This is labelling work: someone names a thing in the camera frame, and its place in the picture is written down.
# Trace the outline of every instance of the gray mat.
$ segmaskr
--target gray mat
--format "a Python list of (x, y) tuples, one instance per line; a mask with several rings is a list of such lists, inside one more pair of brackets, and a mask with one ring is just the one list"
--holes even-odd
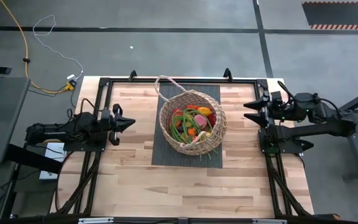
[[(221, 89), (218, 85), (183, 85), (186, 90), (196, 90), (202, 93), (206, 93), (209, 96), (212, 96), (219, 103), (221, 102)], [(173, 96), (179, 95), (181, 90), (170, 83), (161, 83), (160, 92), (163, 96), (171, 98)], [(200, 156), (188, 156), (182, 153), (177, 152), (174, 148), (169, 145), (167, 140), (165, 140), (164, 135), (158, 122), (158, 116), (160, 114), (160, 109), (163, 106), (164, 101), (161, 98), (158, 98), (158, 107), (157, 107), (157, 119), (155, 123), (155, 133), (154, 133), (154, 146), (153, 146), (153, 156), (152, 156), (152, 165), (160, 166), (185, 166), (185, 167), (213, 167), (213, 168), (222, 168), (222, 144), (220, 144), (215, 151), (211, 151), (211, 159), (207, 154)]]

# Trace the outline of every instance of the butcher block tabletop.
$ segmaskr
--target butcher block tabletop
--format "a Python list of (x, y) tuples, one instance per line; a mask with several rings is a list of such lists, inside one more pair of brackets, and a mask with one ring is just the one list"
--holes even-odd
[[(95, 101), (100, 77), (84, 77), (76, 113), (83, 98)], [(281, 91), (277, 78), (268, 78), (270, 92)], [(264, 155), (257, 140), (259, 126), (243, 116), (255, 113), (243, 107), (254, 101), (250, 84), (220, 85), (221, 105), (226, 113), (223, 169), (153, 166), (151, 164), (158, 95), (154, 83), (115, 83), (110, 107), (119, 103), (126, 118), (136, 119), (118, 137), (119, 146), (106, 143), (94, 192), (92, 216), (273, 218), (272, 199)], [(107, 90), (102, 96), (101, 106)], [(93, 112), (84, 104), (84, 111)], [(282, 125), (293, 126), (292, 122)], [(78, 186), (84, 152), (74, 152), (63, 166), (58, 181), (58, 206)], [(305, 170), (300, 158), (283, 154), (288, 188), (306, 211), (313, 213)], [(280, 208), (282, 193), (277, 187)], [(85, 190), (82, 207), (88, 190)]]

